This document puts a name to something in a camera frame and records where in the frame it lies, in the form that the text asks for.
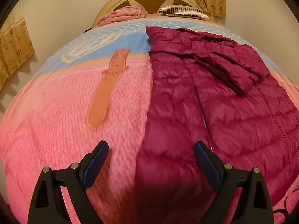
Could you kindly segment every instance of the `orange pattern on blanket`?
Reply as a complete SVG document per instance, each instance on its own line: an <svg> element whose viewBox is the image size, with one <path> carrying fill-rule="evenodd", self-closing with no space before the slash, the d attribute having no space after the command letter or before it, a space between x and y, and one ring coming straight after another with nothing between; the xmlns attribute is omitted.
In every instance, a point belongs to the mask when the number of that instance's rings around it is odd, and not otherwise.
<svg viewBox="0 0 299 224"><path fill-rule="evenodd" d="M96 129L106 117L114 86L127 68L126 59L129 52L130 49L115 51L110 60L109 69L103 71L104 79L94 94L87 114L87 124L92 129Z"/></svg>

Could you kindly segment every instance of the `bedding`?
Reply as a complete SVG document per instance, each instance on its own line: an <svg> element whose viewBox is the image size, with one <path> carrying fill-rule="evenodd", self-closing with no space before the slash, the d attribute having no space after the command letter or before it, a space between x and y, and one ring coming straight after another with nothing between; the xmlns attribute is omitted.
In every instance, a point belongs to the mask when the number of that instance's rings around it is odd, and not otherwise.
<svg viewBox="0 0 299 224"><path fill-rule="evenodd" d="M299 173L299 111L260 56L221 35L146 30L153 89L136 159L138 223L203 217L214 194L194 158L198 139L224 163L258 167L272 204L279 202Z"/></svg>
<svg viewBox="0 0 299 224"><path fill-rule="evenodd" d="M217 24L149 17L92 29L57 51L17 94L0 124L7 195L21 224L27 222L42 168L66 168L91 152L100 140L106 140L111 151L87 195L105 224L132 223L136 158L146 135L153 87L147 26L208 32L248 44ZM292 101L298 101L297 88L262 52L255 51L269 71L277 78L279 75L278 82ZM288 198L287 208L292 210L298 201L293 191L298 187L296 178L275 198L273 209ZM67 191L63 188L62 192L72 223L79 223ZM276 215L276 223L281 223Z"/></svg>
<svg viewBox="0 0 299 224"><path fill-rule="evenodd" d="M105 14L99 18L95 27L100 27L114 22L122 22L137 18L145 18L145 13L142 10L141 4L122 7L116 11Z"/></svg>
<svg viewBox="0 0 299 224"><path fill-rule="evenodd" d="M173 15L190 16L192 18L210 20L210 18L202 10L195 7L189 7L189 6L181 6L181 5L161 6L159 8L158 13L162 13L166 15L173 14Z"/></svg>

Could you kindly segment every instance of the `striped pillow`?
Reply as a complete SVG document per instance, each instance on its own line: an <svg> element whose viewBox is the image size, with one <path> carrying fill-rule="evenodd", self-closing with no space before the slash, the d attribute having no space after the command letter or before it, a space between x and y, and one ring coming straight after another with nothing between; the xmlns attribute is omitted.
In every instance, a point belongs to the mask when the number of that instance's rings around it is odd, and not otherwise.
<svg viewBox="0 0 299 224"><path fill-rule="evenodd" d="M167 16L171 15L182 15L197 19L209 19L210 18L200 9L195 7L188 7L182 5L169 5L160 7L158 13L166 14Z"/></svg>

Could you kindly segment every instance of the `pillow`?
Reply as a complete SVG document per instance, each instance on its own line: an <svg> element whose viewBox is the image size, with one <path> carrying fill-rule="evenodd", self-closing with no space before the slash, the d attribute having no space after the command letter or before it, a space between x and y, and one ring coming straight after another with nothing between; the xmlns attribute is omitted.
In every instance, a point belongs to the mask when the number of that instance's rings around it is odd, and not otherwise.
<svg viewBox="0 0 299 224"><path fill-rule="evenodd" d="M116 11L107 13L99 18L95 27L100 27L114 22L127 21L137 18L145 18L145 13L142 10L141 4L125 6Z"/></svg>
<svg viewBox="0 0 299 224"><path fill-rule="evenodd" d="M160 7L158 13L166 14L167 16L176 15L179 17L180 15L184 17L192 17L196 19L208 19L210 18L200 9L195 7L189 6L182 6L182 5L169 5Z"/></svg>

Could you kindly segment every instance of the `clamp jaw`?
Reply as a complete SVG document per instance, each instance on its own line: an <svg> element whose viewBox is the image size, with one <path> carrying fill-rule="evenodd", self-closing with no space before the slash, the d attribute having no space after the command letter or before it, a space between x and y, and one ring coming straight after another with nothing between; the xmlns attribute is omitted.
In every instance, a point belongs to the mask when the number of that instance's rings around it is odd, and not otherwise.
<svg viewBox="0 0 299 224"><path fill-rule="evenodd" d="M231 224L273 224L272 205L259 168L235 169L212 153L202 141L194 145L197 164L217 195L199 224L222 224L237 187L242 187Z"/></svg>
<svg viewBox="0 0 299 224"><path fill-rule="evenodd" d="M103 224L85 191L94 184L108 152L108 143L100 141L80 163L54 171L43 168L31 199L28 224L71 224L60 187L67 187L81 224Z"/></svg>
<svg viewBox="0 0 299 224"><path fill-rule="evenodd" d="M217 195L199 224L222 224L237 187L242 192L231 224L273 224L270 196L257 167L251 171L223 164L202 141L194 145L194 155ZM100 141L92 153L67 169L43 168L32 196L28 224L71 224L61 186L67 187L81 224L103 224L85 191L92 187L108 156L109 146Z"/></svg>

